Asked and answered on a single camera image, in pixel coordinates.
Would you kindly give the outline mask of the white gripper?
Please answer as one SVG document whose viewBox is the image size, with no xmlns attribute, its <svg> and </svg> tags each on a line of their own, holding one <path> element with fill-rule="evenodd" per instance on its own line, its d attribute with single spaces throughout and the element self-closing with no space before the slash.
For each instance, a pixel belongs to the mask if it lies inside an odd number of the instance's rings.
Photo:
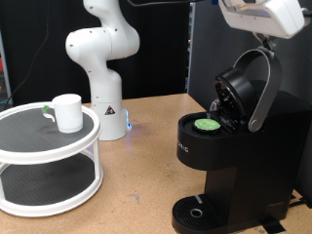
<svg viewBox="0 0 312 234">
<path fill-rule="evenodd" d="M 305 24 L 298 0 L 218 0 L 218 6 L 230 27 L 252 32 L 267 50 L 276 48 L 275 37 L 290 39 Z"/>
</svg>

